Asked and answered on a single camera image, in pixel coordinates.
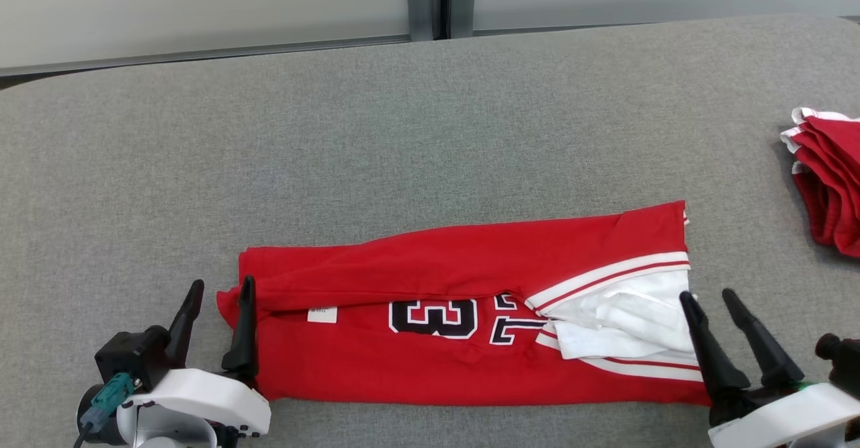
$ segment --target red jersey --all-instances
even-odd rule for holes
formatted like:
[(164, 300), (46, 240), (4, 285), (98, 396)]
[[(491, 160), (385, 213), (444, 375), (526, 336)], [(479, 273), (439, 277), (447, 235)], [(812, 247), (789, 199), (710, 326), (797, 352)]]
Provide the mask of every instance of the red jersey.
[[(261, 392), (443, 405), (707, 404), (695, 362), (564, 360), (542, 316), (620, 280), (688, 269), (684, 221), (677, 202), (352, 246), (249, 249), (239, 275), (256, 279)], [(238, 294), (218, 292), (231, 326)]]

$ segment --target stack of folded red clothes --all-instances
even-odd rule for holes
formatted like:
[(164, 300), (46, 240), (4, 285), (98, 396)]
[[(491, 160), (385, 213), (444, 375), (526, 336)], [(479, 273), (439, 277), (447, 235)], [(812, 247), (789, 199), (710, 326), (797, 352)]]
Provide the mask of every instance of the stack of folded red clothes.
[(791, 169), (815, 242), (860, 258), (860, 118), (798, 107), (780, 134), (798, 160)]

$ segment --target red fabric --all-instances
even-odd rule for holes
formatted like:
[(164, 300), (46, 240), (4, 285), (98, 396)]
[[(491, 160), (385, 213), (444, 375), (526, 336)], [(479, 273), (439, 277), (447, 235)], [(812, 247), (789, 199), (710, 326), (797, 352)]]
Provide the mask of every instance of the red fabric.
[[(436, 228), (353, 246), (249, 249), (239, 276), (256, 279), (261, 392), (443, 405), (707, 404), (700, 382), (563, 360), (535, 341), (543, 318), (524, 304), (615, 262), (685, 252), (683, 210), (676, 202), (596, 218)], [(233, 327), (238, 295), (239, 287), (218, 292)], [(338, 306), (336, 323), (309, 322), (308, 308), (331, 306)], [(474, 329), (397, 332), (395, 319), (405, 312), (409, 328), (443, 316), (444, 329), (470, 318)], [(499, 322), (522, 325), (500, 331)], [(509, 345), (494, 343), (499, 332)]]
[(860, 124), (809, 116), (800, 127), (792, 139), (807, 172), (793, 178), (813, 239), (860, 258)]

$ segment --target teal connector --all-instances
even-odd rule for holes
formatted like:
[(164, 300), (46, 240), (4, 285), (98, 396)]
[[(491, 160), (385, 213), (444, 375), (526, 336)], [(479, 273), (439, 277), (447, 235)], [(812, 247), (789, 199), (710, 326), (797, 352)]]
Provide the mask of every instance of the teal connector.
[(134, 381), (126, 372), (111, 377), (104, 388), (89, 402), (92, 406), (81, 416), (81, 426), (90, 424), (90, 433), (98, 433), (110, 415), (134, 392)]

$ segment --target robotic arm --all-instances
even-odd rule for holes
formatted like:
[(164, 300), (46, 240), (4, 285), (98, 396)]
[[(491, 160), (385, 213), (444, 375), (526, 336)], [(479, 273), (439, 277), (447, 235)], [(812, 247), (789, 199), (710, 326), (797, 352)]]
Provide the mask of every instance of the robotic arm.
[[(117, 332), (95, 354), (105, 384), (91, 387), (81, 400), (77, 446), (85, 440), (134, 448), (236, 448), (239, 439), (268, 433), (271, 409), (255, 383), (254, 279), (243, 282), (239, 324), (218, 373), (185, 367), (202, 300), (203, 281), (196, 280), (170, 329)], [(111, 399), (121, 404), (112, 406)]]
[(830, 383), (804, 383), (804, 372), (731, 289), (723, 301), (752, 347), (761, 385), (734, 367), (707, 328), (707, 316), (689, 292), (680, 296), (707, 394), (707, 434), (715, 448), (860, 447), (860, 341), (826, 334), (817, 356), (832, 361)]

